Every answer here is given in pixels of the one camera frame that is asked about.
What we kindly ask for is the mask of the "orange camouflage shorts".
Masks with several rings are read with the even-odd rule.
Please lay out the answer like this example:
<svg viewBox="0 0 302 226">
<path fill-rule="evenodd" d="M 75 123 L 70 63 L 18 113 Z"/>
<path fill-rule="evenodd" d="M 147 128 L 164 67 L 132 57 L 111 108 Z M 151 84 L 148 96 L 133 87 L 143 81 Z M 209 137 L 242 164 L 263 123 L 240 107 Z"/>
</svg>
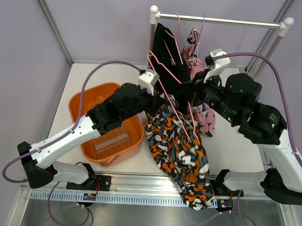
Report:
<svg viewBox="0 0 302 226">
<path fill-rule="evenodd" d="M 172 95 L 161 97 L 165 103 L 156 114 L 148 114 L 144 124 L 149 151 L 158 168 L 178 186 L 184 204 L 196 211 L 205 209 L 212 205 L 215 192 L 200 126 L 179 111 Z"/>
</svg>

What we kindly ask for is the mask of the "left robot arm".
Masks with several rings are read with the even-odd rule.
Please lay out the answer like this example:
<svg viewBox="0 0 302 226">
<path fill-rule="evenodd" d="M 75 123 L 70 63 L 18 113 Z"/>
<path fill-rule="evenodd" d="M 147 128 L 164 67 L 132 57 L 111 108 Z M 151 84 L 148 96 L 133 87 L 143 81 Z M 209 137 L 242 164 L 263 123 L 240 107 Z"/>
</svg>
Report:
<svg viewBox="0 0 302 226">
<path fill-rule="evenodd" d="M 126 83 L 69 128 L 38 143 L 20 143 L 17 149 L 30 188 L 38 189 L 51 182 L 65 182 L 76 189 L 91 189 L 96 174 L 89 164 L 63 163 L 58 162 L 58 158 L 87 141 L 119 128 L 123 121 L 138 113 L 155 113 L 164 103 L 164 98 L 152 96 L 133 83 Z"/>
</svg>

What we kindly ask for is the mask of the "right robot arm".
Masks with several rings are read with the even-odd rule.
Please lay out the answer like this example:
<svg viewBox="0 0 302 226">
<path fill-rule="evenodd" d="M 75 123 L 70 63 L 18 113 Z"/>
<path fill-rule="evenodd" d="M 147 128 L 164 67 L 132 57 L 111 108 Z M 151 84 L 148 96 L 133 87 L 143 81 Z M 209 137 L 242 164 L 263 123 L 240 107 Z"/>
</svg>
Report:
<svg viewBox="0 0 302 226">
<path fill-rule="evenodd" d="M 220 76 L 206 78 L 203 72 L 192 81 L 179 85 L 194 106 L 207 104 L 238 133 L 263 151 L 272 168 L 260 172 L 236 172 L 223 169 L 215 181 L 219 194 L 229 191 L 264 193 L 284 205 L 302 205 L 302 157 L 288 133 L 288 120 L 281 112 L 258 102 L 262 86 L 246 74 L 228 77 L 225 85 Z"/>
</svg>

